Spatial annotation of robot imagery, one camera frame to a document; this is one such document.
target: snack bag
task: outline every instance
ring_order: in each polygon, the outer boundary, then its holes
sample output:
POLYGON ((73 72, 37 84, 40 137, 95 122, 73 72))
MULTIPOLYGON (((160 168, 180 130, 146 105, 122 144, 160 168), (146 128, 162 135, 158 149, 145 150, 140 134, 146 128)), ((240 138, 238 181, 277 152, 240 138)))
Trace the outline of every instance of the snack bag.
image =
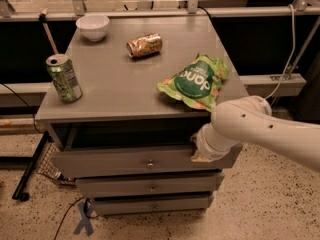
POLYGON ((157 84, 157 90, 171 98, 182 100, 191 108, 212 112, 218 89, 229 69, 222 59, 199 55, 183 71, 157 84))

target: brown can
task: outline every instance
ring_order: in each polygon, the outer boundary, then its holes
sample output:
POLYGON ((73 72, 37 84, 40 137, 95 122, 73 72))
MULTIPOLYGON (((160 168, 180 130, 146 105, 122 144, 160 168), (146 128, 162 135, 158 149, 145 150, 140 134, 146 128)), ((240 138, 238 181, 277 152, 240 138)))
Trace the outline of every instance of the brown can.
POLYGON ((148 34, 127 43, 130 58, 139 58, 162 49, 162 38, 158 33, 148 34))

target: robotic hand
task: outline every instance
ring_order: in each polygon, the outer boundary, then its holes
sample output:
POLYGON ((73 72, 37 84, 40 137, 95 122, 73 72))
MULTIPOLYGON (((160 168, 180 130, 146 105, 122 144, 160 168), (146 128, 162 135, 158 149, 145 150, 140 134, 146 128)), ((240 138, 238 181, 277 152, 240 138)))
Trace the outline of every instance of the robotic hand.
POLYGON ((198 154, 214 161, 239 142, 267 148, 320 172, 320 125, 282 120, 271 116, 268 102, 258 96, 219 104, 211 124, 196 134, 198 154))

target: white bowl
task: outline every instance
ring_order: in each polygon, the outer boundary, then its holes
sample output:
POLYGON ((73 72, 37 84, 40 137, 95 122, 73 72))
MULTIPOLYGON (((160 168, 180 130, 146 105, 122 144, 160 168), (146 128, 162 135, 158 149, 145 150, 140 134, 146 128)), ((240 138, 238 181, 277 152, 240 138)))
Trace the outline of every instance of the white bowl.
POLYGON ((105 15, 87 15, 76 21, 80 34, 90 41, 100 41, 107 34, 109 18, 105 15))

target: desk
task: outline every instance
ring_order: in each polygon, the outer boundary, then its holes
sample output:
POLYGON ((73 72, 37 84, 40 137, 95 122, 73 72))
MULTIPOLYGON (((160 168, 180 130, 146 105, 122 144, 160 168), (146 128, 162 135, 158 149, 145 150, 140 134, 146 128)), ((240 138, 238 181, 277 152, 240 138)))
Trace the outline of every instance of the desk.
POLYGON ((205 16, 113 18, 98 43, 76 31, 67 51, 83 90, 62 103, 51 87, 36 115, 61 152, 52 156, 98 214, 205 209, 232 167, 241 145, 213 163, 193 163, 190 136, 210 121, 159 93, 159 81, 189 65, 196 55, 224 59, 230 74, 218 103, 247 96, 220 39, 205 16), (129 58, 126 42, 148 33, 163 38, 159 54, 129 58))

